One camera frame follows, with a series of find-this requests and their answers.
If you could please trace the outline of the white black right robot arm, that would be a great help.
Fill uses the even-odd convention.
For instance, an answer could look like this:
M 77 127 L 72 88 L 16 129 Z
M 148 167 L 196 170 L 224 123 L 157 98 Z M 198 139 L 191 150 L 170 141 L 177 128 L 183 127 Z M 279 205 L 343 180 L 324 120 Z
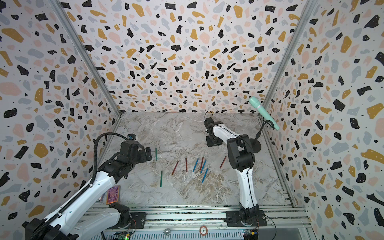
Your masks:
M 228 159 L 231 167 L 236 171 L 240 189 L 240 220 L 245 225 L 251 225 L 257 221 L 260 215 L 260 206 L 255 194 L 253 183 L 253 166 L 255 153 L 260 148 L 254 148 L 252 139 L 248 135 L 240 135 L 231 131 L 223 122 L 214 122 L 213 118 L 204 121 L 208 147 L 227 145 Z

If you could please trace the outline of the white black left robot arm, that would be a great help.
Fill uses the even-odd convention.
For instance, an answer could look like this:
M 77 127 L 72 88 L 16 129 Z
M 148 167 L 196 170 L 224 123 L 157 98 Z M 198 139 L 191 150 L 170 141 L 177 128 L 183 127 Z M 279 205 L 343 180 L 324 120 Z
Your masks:
M 135 221 L 129 207 L 112 203 L 92 219 L 80 222 L 80 218 L 107 190 L 115 186 L 137 164 L 152 160 L 152 150 L 136 140 L 127 140 L 111 159 L 97 170 L 96 176 L 84 185 L 57 210 L 43 220 L 37 218 L 24 225 L 27 240 L 89 240 L 104 230 L 114 227 L 126 229 Z

